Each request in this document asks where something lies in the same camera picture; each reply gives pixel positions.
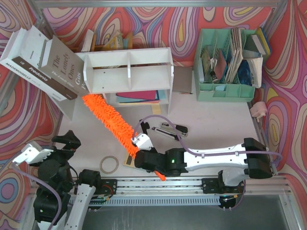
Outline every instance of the table top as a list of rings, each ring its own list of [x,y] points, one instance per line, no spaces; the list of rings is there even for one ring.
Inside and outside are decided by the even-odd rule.
[[[171,111],[167,114],[166,105],[161,106],[162,115],[173,123],[188,127],[189,134],[183,138],[191,149],[215,149],[243,143],[244,138],[257,138],[257,134],[249,113],[247,103],[210,103],[198,102],[195,94],[195,84],[192,83],[193,94],[172,93]],[[134,127],[138,121],[152,114],[149,105],[117,108],[124,120]],[[150,118],[150,127],[159,127],[164,120]],[[81,141],[81,146],[69,160],[72,167],[80,173],[83,169],[99,171],[103,177],[151,177],[153,173],[123,166],[127,152],[118,140],[108,131],[83,104],[81,98],[75,102],[73,120],[63,117],[59,135],[72,130]],[[153,130],[148,135],[158,152],[164,153],[171,148],[180,148],[180,143],[163,136]],[[112,174],[100,171],[100,161],[105,156],[114,156],[119,161],[118,169]],[[107,159],[103,163],[105,171],[115,168],[115,161]],[[205,168],[183,176],[217,175],[221,168]]]

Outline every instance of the gray book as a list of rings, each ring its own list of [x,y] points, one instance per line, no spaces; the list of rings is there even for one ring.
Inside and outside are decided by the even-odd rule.
[[[84,61],[53,35],[46,42],[39,69],[77,95],[83,96],[88,94],[83,78],[83,65]]]

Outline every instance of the colorful swirl fabric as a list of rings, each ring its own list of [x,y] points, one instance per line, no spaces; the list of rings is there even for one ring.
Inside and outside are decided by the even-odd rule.
[[[263,126],[277,169],[289,180],[307,226],[307,1],[289,0],[269,33],[272,55],[255,99],[265,101]]]
[[[0,55],[12,32],[29,29],[34,21],[24,0],[0,0]],[[0,66],[0,90],[8,81],[8,72]],[[19,79],[0,117],[0,229],[19,228],[31,187],[28,179],[12,169],[12,159],[31,140],[49,145],[59,115],[59,109],[44,92]],[[33,173],[26,164],[19,167]]]
[[[265,7],[129,7],[49,8],[44,14],[57,36],[77,46],[87,29],[97,33],[96,44],[105,44],[120,30],[133,32],[133,48],[171,47],[174,63],[192,66],[201,28],[240,26],[256,29],[265,23]]]

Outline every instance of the green file organizer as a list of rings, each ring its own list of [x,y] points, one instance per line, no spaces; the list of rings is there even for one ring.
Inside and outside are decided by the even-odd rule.
[[[255,30],[242,30],[241,39],[244,47],[247,35],[254,34]],[[206,46],[212,45],[210,56],[218,55],[219,49],[222,49],[227,56],[230,49],[231,29],[202,29],[198,39],[196,54],[194,58],[194,78],[196,95],[198,101],[206,102],[250,102],[254,98],[255,87],[240,84],[236,75],[233,83],[226,83],[224,78],[220,83],[200,83],[198,76],[199,58],[202,56]],[[224,91],[216,91],[217,86],[224,85]]]

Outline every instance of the brown book spine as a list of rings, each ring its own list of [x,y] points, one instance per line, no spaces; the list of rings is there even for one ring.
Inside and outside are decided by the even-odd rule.
[[[52,89],[58,91],[60,94],[62,94],[67,99],[73,100],[77,98],[77,94],[67,89],[65,86],[61,85],[59,82],[57,82],[53,78],[50,78],[46,74],[39,71],[37,68],[32,66],[26,60],[24,60],[22,57],[15,57],[12,59],[12,61],[15,62],[17,65],[21,66],[22,68],[26,69],[27,71],[29,71],[30,73],[32,73],[33,76],[43,81],[45,84],[50,86]]]

